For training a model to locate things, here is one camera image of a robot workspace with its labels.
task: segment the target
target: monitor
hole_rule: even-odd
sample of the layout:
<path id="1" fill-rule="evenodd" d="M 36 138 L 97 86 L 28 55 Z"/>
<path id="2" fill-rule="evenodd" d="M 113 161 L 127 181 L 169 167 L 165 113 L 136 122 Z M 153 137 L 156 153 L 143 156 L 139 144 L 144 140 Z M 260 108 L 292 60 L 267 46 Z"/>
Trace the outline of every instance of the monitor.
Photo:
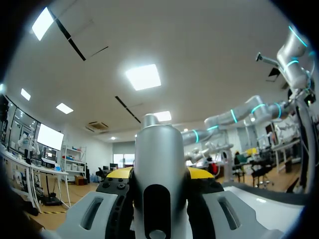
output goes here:
<path id="1" fill-rule="evenodd" d="M 118 169 L 119 165 L 117 163 L 110 163 L 110 169 L 114 170 L 114 169 Z"/>
<path id="2" fill-rule="evenodd" d="M 38 143 L 50 148 L 61 150 L 63 137 L 64 134 L 55 131 L 44 124 L 41 124 L 37 141 Z"/>

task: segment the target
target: shelf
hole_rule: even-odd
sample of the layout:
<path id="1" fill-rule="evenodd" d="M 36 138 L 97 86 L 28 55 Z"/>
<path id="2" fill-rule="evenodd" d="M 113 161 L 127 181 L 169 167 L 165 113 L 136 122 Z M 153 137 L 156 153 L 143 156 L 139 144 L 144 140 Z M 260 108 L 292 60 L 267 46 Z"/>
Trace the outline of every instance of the shelf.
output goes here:
<path id="1" fill-rule="evenodd" d="M 75 161 L 75 160 L 70 160 L 70 159 L 65 159 L 62 158 L 62 160 L 68 161 L 68 162 L 72 162 L 72 163 L 80 163 L 80 164 L 85 164 L 84 162 L 80 162 L 80 161 Z"/>
<path id="2" fill-rule="evenodd" d="M 84 173 L 84 171 L 76 171 L 76 170 L 65 170 L 66 172 L 73 172 L 73 173 Z"/>
<path id="3" fill-rule="evenodd" d="M 79 151 L 79 150 L 76 150 L 76 149 L 73 149 L 73 148 L 66 148 L 66 149 L 70 150 L 70 151 L 78 152 L 78 153 L 84 153 L 83 151 Z"/>

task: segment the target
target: white desk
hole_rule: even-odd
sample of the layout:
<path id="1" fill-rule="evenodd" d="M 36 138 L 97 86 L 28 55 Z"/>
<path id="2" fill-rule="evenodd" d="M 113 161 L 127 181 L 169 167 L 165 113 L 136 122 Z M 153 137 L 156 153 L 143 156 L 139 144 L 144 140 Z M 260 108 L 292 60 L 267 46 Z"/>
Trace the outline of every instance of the white desk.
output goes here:
<path id="1" fill-rule="evenodd" d="M 31 190 L 31 182 L 30 182 L 30 164 L 27 164 L 24 160 L 19 160 L 17 159 L 12 153 L 8 151 L 1 151 L 2 156 L 10 161 L 11 163 L 18 165 L 19 167 L 25 169 L 25 177 L 26 177 L 26 185 L 28 188 L 28 193 L 23 192 L 18 189 L 14 189 L 14 191 L 20 195 L 26 195 L 30 202 L 32 203 L 32 206 L 35 208 L 34 200 L 33 200 L 33 195 L 32 195 L 32 190 Z"/>
<path id="2" fill-rule="evenodd" d="M 61 188 L 60 188 L 60 176 L 64 176 L 65 177 L 65 185 L 66 185 L 66 192 L 67 192 L 67 196 L 68 196 L 68 200 L 69 200 L 69 206 L 66 205 L 68 208 L 71 206 L 71 202 L 70 202 L 70 195 L 69 195 L 69 187 L 68 187 L 68 181 L 67 181 L 67 175 L 68 173 L 66 172 L 62 172 L 62 171 L 54 171 L 53 169 L 49 169 L 49 168 L 45 168 L 45 167 L 38 167 L 35 165 L 30 165 L 27 164 L 24 160 L 19 160 L 17 159 L 12 153 L 8 152 L 8 151 L 1 151 L 1 154 L 3 155 L 3 157 L 6 160 L 9 160 L 10 162 L 24 168 L 26 170 L 26 183 L 27 183 L 27 188 L 28 188 L 28 198 L 32 203 L 32 206 L 35 208 L 35 204 L 38 207 L 39 211 L 41 212 L 40 206 L 39 206 L 39 202 L 37 200 L 36 197 L 36 190 L 35 190 L 35 186 L 34 186 L 34 171 L 38 172 L 38 173 L 45 173 L 45 174 L 52 174 L 52 175 L 56 175 L 58 177 L 58 188 L 59 188 L 59 196 L 60 196 L 60 201 L 66 205 L 63 201 L 62 201 L 62 197 L 61 197 Z M 20 190 L 14 190 L 17 193 L 20 193 L 21 195 L 26 195 L 25 192 L 20 191 Z"/>
<path id="3" fill-rule="evenodd" d="M 61 187 L 60 187 L 60 176 L 64 176 L 65 179 L 65 186 L 66 186 L 66 193 L 68 195 L 68 201 L 69 201 L 69 206 L 66 205 L 68 208 L 71 207 L 71 202 L 70 202 L 70 195 L 69 195 L 69 187 L 68 187 L 68 177 L 67 175 L 69 175 L 67 172 L 62 172 L 62 171 L 55 171 L 53 169 L 49 169 L 49 168 L 45 168 L 45 167 L 39 167 L 39 166 L 35 166 L 35 165 L 31 165 L 31 176 L 32 176 L 32 185 L 33 185 L 33 190 L 35 193 L 35 186 L 34 186 L 34 173 L 35 172 L 39 172 L 39 173 L 45 173 L 45 174 L 52 174 L 52 175 L 56 175 L 58 177 L 58 188 L 59 188 L 59 200 L 66 205 L 63 201 L 62 201 L 62 197 L 61 197 Z"/>
<path id="4" fill-rule="evenodd" d="M 279 173 L 281 170 L 283 170 L 286 166 L 283 165 L 281 168 L 279 168 L 279 158 L 278 158 L 278 151 L 279 150 L 282 150 L 282 152 L 284 153 L 284 162 L 287 161 L 287 158 L 286 158 L 286 148 L 290 148 L 292 147 L 293 145 L 295 145 L 296 143 L 299 143 L 300 142 L 300 139 L 297 139 L 293 142 L 290 142 L 290 143 L 284 143 L 284 144 L 280 144 L 280 145 L 275 145 L 273 146 L 271 149 L 273 151 L 275 151 L 276 153 L 276 168 L 277 168 L 277 173 Z"/>

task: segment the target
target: white shelving unit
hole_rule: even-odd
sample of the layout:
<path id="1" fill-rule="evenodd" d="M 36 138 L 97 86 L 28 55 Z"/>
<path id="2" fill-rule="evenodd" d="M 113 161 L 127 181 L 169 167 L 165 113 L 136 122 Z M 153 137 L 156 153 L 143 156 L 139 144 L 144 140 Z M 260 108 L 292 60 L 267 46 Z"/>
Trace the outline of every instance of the white shelving unit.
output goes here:
<path id="1" fill-rule="evenodd" d="M 61 165 L 62 169 L 65 172 L 69 173 L 68 181 L 74 181 L 75 175 L 82 175 L 86 178 L 86 147 L 80 147 L 81 151 L 73 149 L 69 145 L 63 145 L 61 150 Z M 68 155 L 72 155 L 76 158 L 76 160 L 67 159 L 66 157 Z M 66 164 L 67 162 L 70 162 L 70 164 L 75 163 L 78 165 L 84 166 L 84 171 L 78 171 L 78 170 L 67 170 Z"/>

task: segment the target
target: air conditioner vent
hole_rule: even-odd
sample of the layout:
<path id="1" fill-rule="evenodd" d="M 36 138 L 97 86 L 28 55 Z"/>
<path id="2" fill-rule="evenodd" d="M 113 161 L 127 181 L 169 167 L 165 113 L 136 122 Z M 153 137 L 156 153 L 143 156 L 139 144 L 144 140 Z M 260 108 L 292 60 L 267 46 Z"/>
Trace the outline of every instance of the air conditioner vent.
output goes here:
<path id="1" fill-rule="evenodd" d="M 94 133 L 104 133 L 107 132 L 109 129 L 106 124 L 99 121 L 88 123 L 85 127 Z"/>

